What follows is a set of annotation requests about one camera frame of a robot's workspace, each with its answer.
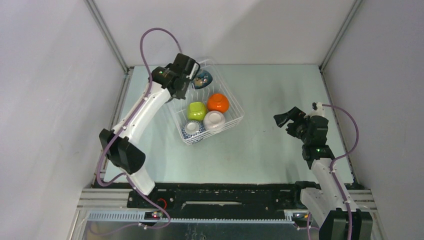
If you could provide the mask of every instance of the gray wall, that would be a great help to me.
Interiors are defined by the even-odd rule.
[[[324,74],[334,104],[357,120],[352,164],[388,238],[422,239],[424,1],[364,1]],[[340,116],[352,146],[352,123]]]
[[[123,71],[82,0],[0,2],[0,239],[65,239]]]

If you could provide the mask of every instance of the wall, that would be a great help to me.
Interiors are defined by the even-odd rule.
[[[364,1],[325,71],[334,103],[357,120],[352,164],[390,240],[424,235],[423,23],[422,0]],[[351,146],[352,123],[340,124]]]
[[[354,0],[97,0],[129,66],[153,27],[171,31],[183,52],[220,64],[320,64]],[[177,47],[162,32],[145,39],[149,64],[174,60]]]
[[[0,239],[65,239],[123,71],[81,0],[0,3]]]

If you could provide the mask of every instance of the white tabletop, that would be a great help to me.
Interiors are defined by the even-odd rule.
[[[135,146],[146,154],[146,168],[155,182],[274,184],[315,181],[302,158],[302,141],[276,126],[273,116],[293,107],[306,113],[313,102],[328,103],[316,65],[217,65],[245,115],[240,124],[187,146],[168,108],[163,106]],[[147,71],[135,67],[121,118],[140,97]],[[345,153],[331,109],[327,144],[337,157]],[[352,183],[346,158],[337,163],[341,180]],[[121,171],[108,164],[106,181]],[[117,182],[126,182],[124,177]]]

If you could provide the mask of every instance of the basket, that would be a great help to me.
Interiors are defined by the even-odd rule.
[[[224,78],[218,72],[217,68],[213,64],[212,60],[206,59],[204,61],[199,62],[200,68],[208,71],[212,77],[213,81],[202,89],[194,89],[194,85],[192,84],[185,94],[185,99],[173,100],[169,102],[167,105],[170,114],[172,115],[172,119],[174,120],[177,129],[179,129],[179,135],[181,139],[187,144],[191,145],[193,143],[199,142],[199,140],[204,140],[213,136],[215,134],[221,133],[229,128],[232,128],[240,123],[245,115],[240,104],[237,102],[234,95],[230,92],[227,84],[225,83]],[[189,121],[187,117],[187,110],[190,103],[193,102],[203,102],[205,105],[208,102],[208,99],[211,95],[221,93],[228,98],[229,101],[229,109],[224,113],[225,117],[225,125],[219,131],[215,131],[213,129],[206,130],[200,134],[194,135],[188,139],[184,139],[183,133],[181,129],[185,126],[185,124]]]

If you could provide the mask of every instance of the wire rack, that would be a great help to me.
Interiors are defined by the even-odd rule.
[[[245,115],[242,107],[239,102],[236,100],[234,95],[231,93],[228,88],[224,78],[218,72],[214,63],[210,59],[203,60],[199,62],[200,67],[206,71],[208,71],[213,78],[213,81],[202,89],[194,89],[194,85],[192,84],[185,94],[185,100],[173,100],[167,104],[167,107],[172,115],[172,119],[174,120],[177,128],[179,129],[179,136],[181,139],[187,144],[191,145],[193,143],[198,142],[199,139],[204,140],[218,134],[222,131],[225,131],[229,128],[232,128],[240,123]],[[194,135],[188,139],[184,139],[182,132],[180,131],[184,125],[189,121],[187,117],[187,110],[190,103],[193,102],[202,102],[205,105],[208,102],[208,99],[211,95],[220,93],[225,95],[229,101],[229,109],[224,113],[225,117],[225,125],[219,131],[214,129],[206,130],[200,134]]]

